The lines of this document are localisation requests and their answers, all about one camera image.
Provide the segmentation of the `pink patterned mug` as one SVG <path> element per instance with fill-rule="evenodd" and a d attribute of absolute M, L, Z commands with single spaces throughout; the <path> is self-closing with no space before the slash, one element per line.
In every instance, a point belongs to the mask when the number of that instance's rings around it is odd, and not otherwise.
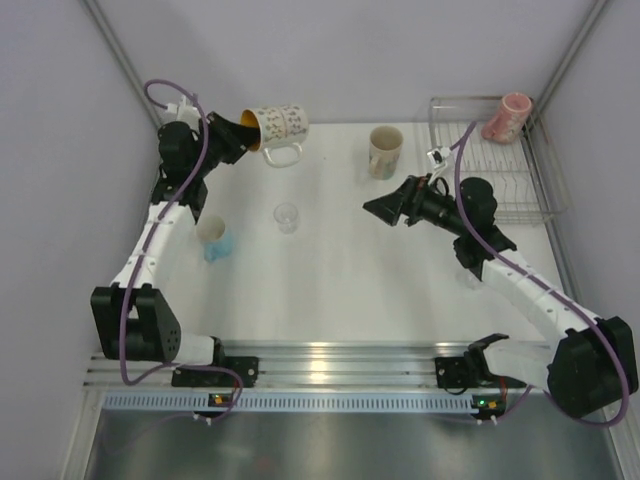
<path fill-rule="evenodd" d="M 513 142 L 532 110 L 533 100 L 524 93 L 512 92 L 503 96 L 498 110 L 482 128 L 482 138 L 499 144 Z"/>

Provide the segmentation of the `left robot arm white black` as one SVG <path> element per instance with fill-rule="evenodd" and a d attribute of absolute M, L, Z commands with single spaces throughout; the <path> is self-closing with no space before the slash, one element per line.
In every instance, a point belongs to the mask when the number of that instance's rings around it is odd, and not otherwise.
<path fill-rule="evenodd" d="M 226 378 L 221 341 L 184 330 L 162 290 L 202 213 L 205 177 L 221 164 L 235 164 L 259 137 L 258 128 L 215 112 L 159 129 L 160 177 L 143 232 L 111 284 L 95 288 L 90 298 L 106 358 L 193 365 L 209 386 Z"/>

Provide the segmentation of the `beige tall patterned mug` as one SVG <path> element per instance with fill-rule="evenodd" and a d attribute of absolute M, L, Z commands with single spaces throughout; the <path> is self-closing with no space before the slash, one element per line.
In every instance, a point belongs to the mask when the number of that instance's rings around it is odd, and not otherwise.
<path fill-rule="evenodd" d="M 384 125 L 371 131 L 368 172 L 372 178 L 388 180 L 395 174 L 403 143 L 402 132 L 396 127 Z"/>

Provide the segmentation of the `white mug orange inside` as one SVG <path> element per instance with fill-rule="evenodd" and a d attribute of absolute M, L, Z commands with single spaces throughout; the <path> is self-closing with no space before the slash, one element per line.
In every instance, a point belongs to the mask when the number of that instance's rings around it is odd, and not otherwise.
<path fill-rule="evenodd" d="M 307 139 L 310 122 L 299 104 L 263 106 L 245 109 L 240 117 L 244 127 L 259 131 L 258 139 L 248 146 L 251 152 L 261 152 L 265 162 L 273 168 L 288 168 L 297 164 L 303 156 L 302 143 Z M 295 157 L 288 161 L 276 161 L 272 152 L 291 149 Z"/>

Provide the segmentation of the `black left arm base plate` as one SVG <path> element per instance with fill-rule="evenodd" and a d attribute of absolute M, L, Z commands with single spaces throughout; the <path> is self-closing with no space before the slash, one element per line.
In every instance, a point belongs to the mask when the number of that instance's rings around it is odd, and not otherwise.
<path fill-rule="evenodd" d="M 210 367 L 178 367 L 171 378 L 175 388 L 231 388 L 238 387 L 238 379 L 244 388 L 253 388 L 258 380 L 257 356 L 226 356 L 213 371 Z"/>

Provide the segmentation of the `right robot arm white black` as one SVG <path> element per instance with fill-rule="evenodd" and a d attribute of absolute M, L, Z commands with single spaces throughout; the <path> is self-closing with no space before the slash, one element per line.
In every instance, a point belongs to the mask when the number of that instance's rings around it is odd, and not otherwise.
<path fill-rule="evenodd" d="M 501 333 L 471 343 L 463 358 L 472 385 L 513 379 L 543 390 L 574 419 L 614 402 L 627 404 L 638 391 L 630 326 L 573 303 L 537 274 L 496 226 L 497 201 L 486 180 L 465 178 L 453 196 L 438 190 L 430 176 L 409 176 L 363 208 L 389 226 L 426 221 L 454 234 L 461 266 L 508 300 L 544 338 L 543 347 Z"/>

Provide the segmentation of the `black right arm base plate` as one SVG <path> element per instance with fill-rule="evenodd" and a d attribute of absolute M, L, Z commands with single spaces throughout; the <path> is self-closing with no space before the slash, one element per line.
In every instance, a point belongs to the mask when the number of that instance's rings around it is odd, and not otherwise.
<path fill-rule="evenodd" d="M 437 387 L 454 396 L 469 389 L 495 388 L 491 380 L 481 380 L 463 357 L 436 357 L 434 359 Z"/>

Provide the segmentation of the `light blue white cup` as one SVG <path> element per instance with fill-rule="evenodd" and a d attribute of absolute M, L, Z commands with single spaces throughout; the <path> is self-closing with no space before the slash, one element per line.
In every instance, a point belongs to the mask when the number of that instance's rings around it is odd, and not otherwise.
<path fill-rule="evenodd" d="M 201 216 L 196 225 L 196 236 L 203 247 L 204 259 L 209 263 L 227 258 L 233 252 L 231 230 L 220 216 Z"/>

